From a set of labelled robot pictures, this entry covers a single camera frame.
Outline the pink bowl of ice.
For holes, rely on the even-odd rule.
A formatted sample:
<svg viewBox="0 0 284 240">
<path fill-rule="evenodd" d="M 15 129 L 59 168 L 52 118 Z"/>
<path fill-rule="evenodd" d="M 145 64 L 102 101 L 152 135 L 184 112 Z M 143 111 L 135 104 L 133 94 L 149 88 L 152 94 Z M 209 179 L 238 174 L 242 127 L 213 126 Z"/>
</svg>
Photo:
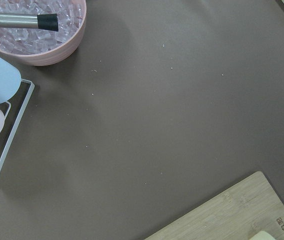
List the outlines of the pink bowl of ice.
<svg viewBox="0 0 284 240">
<path fill-rule="evenodd" d="M 30 66 L 63 61 L 79 46 L 85 32 L 84 0 L 0 0 L 0 13 L 57 14 L 58 31 L 0 27 L 0 53 Z"/>
</svg>

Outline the white cup rack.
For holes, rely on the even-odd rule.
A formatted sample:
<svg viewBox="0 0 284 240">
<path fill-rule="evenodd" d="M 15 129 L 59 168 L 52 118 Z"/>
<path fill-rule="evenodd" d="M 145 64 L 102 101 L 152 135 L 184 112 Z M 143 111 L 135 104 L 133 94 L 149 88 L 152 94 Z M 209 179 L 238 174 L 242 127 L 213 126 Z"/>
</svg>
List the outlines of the white cup rack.
<svg viewBox="0 0 284 240">
<path fill-rule="evenodd" d="M 0 103 L 0 111 L 5 116 L 5 124 L 0 133 L 0 173 L 34 89 L 32 81 L 22 79 L 16 94 Z"/>
</svg>

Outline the metal muddler black tip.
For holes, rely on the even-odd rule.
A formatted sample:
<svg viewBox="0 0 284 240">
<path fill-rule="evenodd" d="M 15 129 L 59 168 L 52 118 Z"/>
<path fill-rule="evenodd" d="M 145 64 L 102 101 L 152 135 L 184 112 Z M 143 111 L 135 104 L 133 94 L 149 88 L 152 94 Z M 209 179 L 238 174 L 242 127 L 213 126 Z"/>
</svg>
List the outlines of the metal muddler black tip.
<svg viewBox="0 0 284 240">
<path fill-rule="evenodd" d="M 40 29 L 59 31 L 58 16 L 54 14 L 0 13 L 0 28 Z"/>
</svg>

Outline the bamboo cutting board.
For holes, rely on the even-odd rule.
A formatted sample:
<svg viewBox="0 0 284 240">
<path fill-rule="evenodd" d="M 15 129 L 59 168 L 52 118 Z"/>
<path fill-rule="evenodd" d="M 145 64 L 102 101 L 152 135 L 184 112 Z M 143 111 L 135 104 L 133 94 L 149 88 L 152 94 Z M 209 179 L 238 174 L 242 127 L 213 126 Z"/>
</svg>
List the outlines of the bamboo cutting board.
<svg viewBox="0 0 284 240">
<path fill-rule="evenodd" d="M 260 171 L 221 192 L 150 240 L 248 240 L 265 231 L 284 240 L 284 205 Z"/>
</svg>

